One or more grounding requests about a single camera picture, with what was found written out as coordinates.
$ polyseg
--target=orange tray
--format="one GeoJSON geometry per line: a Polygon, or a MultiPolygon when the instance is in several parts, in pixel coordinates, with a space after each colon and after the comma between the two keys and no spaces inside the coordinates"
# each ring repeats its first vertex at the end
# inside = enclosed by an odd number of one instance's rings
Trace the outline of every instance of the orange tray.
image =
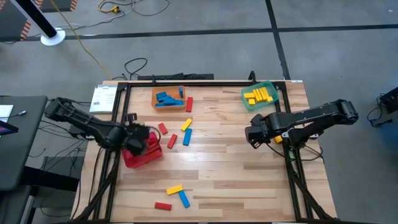
{"type": "Polygon", "coordinates": [[[185,108],[185,87],[184,86],[161,86],[161,87],[153,87],[152,88],[152,107],[157,110],[157,111],[168,111],[168,110],[182,110],[185,108]],[[183,92],[183,98],[180,97],[180,93],[178,92],[178,89],[182,88],[183,92]],[[156,94],[161,93],[161,92],[166,92],[168,95],[170,95],[172,98],[176,100],[182,100],[183,105],[177,105],[177,106],[155,106],[158,101],[156,98],[156,94]]]}

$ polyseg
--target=green container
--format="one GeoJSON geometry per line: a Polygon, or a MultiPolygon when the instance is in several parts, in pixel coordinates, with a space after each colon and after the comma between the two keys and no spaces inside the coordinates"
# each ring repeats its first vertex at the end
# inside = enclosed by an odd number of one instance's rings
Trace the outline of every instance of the green container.
{"type": "Polygon", "coordinates": [[[273,103],[279,99],[278,91],[275,89],[274,85],[270,81],[257,83],[255,85],[251,85],[246,88],[243,88],[241,91],[241,97],[242,97],[243,104],[246,106],[246,109],[248,109],[248,111],[262,108],[263,106],[267,106],[268,104],[273,103]],[[262,88],[262,87],[265,87],[267,89],[268,95],[272,96],[272,101],[256,103],[254,106],[250,106],[248,100],[245,99],[244,94],[252,93],[253,90],[262,88]]]}

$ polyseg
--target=wooden table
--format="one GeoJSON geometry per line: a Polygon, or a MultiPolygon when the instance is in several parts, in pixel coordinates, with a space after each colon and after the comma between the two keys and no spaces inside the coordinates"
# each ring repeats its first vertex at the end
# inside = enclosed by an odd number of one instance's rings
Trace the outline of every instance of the wooden table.
{"type": "MultiPolygon", "coordinates": [[[[308,108],[302,82],[286,82],[292,111],[308,108]]],[[[284,158],[265,144],[253,149],[246,142],[244,128],[257,114],[275,112],[270,105],[248,112],[241,102],[241,87],[186,87],[194,99],[191,113],[185,111],[156,112],[150,105],[152,87],[133,87],[129,113],[138,115],[138,122],[157,126],[164,123],[168,133],[160,141],[164,156],[137,169],[129,169],[121,159],[116,185],[112,222],[270,222],[294,221],[294,211],[284,158]],[[180,130],[187,118],[193,119],[189,146],[183,146],[180,130]],[[172,134],[178,136],[173,149],[167,148],[172,134]],[[165,190],[182,184],[191,206],[184,208],[177,194],[165,190]],[[155,202],[171,203],[172,211],[154,209],[155,202]]],[[[119,107],[119,117],[123,102],[119,107]]],[[[111,115],[99,115],[110,120],[111,115]]],[[[316,141],[308,146],[319,150],[316,141]]],[[[282,152],[281,145],[271,144],[282,152]]],[[[77,214],[88,204],[93,169],[99,147],[88,145],[81,173],[81,199],[77,214]]],[[[96,168],[95,187],[100,179],[102,153],[96,168]]],[[[315,157],[306,149],[302,159],[315,157]]],[[[303,162],[309,191],[327,213],[336,216],[333,199],[321,159],[303,162]]],[[[305,216],[302,195],[298,190],[302,216],[305,216]]],[[[107,192],[101,204],[104,216],[107,192]]]]}

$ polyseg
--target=red bucket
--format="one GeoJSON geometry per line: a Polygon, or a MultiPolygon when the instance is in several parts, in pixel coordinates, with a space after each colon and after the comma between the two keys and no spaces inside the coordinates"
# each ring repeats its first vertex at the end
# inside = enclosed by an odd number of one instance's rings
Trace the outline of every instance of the red bucket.
{"type": "Polygon", "coordinates": [[[163,155],[162,148],[158,143],[157,136],[155,132],[149,133],[149,139],[146,139],[145,142],[148,146],[144,155],[141,156],[133,156],[127,149],[122,150],[124,163],[128,168],[137,168],[145,163],[157,159],[163,155]]]}

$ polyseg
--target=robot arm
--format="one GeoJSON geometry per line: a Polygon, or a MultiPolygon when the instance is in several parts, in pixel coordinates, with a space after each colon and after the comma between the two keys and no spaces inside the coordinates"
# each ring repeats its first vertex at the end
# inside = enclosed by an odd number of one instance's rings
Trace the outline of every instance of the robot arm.
{"type": "Polygon", "coordinates": [[[293,147],[302,147],[313,134],[321,135],[327,128],[335,124],[354,124],[358,113],[353,104],[346,100],[336,100],[295,113],[271,113],[266,117],[255,115],[251,126],[246,127],[246,140],[257,149],[262,143],[270,143],[271,139],[282,135],[288,138],[293,147]],[[310,123],[304,128],[296,125],[310,123]]]}
{"type": "Polygon", "coordinates": [[[46,107],[44,114],[48,119],[68,122],[87,135],[92,135],[99,146],[111,151],[126,148],[132,155],[142,154],[146,148],[144,142],[149,138],[149,128],[140,124],[129,125],[102,121],[73,106],[73,101],[56,98],[46,107]]]}

